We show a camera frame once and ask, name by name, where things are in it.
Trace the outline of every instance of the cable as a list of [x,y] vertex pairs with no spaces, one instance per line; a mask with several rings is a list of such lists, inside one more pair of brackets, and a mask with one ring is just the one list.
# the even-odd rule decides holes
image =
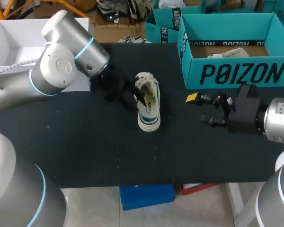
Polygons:
[[7,71],[9,71],[9,70],[12,70],[12,69],[14,69],[14,68],[17,68],[17,67],[19,67],[19,66],[22,66],[22,65],[27,65],[27,64],[35,63],[35,62],[37,62],[38,60],[39,60],[39,59],[36,58],[36,59],[33,59],[33,60],[23,61],[23,62],[21,62],[21,63],[16,63],[16,64],[13,64],[13,65],[10,65],[10,66],[8,66],[8,67],[6,67],[6,68],[1,69],[1,70],[0,70],[0,74],[3,73],[3,72],[7,72]]

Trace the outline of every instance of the shoe sole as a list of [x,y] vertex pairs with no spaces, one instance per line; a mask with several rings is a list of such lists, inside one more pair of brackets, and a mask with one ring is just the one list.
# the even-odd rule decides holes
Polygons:
[[139,115],[138,115],[138,125],[140,127],[140,129],[142,129],[143,131],[155,131],[159,128],[161,124],[161,117],[160,117],[160,114],[159,114],[159,117],[158,117],[158,120],[156,123],[152,124],[152,125],[147,125],[147,124],[144,124]]

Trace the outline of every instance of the robotic arm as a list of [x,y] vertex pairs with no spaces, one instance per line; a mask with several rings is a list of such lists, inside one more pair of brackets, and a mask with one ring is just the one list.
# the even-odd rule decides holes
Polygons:
[[[275,98],[268,106],[260,99],[255,85],[241,85],[235,104],[227,93],[216,98],[196,95],[195,102],[221,105],[224,119],[202,115],[200,121],[227,127],[230,132],[264,134],[273,142],[284,143],[284,98]],[[260,227],[284,227],[284,152],[275,165],[275,173],[259,190],[255,202]]]
[[115,70],[108,52],[67,11],[52,16],[42,35],[47,45],[33,69],[0,75],[0,112],[57,95],[75,80],[77,68],[89,78],[100,76],[118,83],[111,99],[130,90],[145,104],[144,93]]

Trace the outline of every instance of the yellow tag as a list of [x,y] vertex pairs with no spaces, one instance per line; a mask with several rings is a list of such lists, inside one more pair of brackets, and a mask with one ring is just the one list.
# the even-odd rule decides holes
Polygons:
[[194,101],[195,98],[197,97],[198,93],[194,93],[192,95],[189,95],[186,99],[187,102],[190,102],[190,101]]

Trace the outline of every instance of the white plastic bag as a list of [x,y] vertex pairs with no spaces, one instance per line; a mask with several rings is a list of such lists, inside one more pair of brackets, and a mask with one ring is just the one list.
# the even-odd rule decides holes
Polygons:
[[181,8],[186,7],[185,3],[182,0],[160,0],[159,8]]

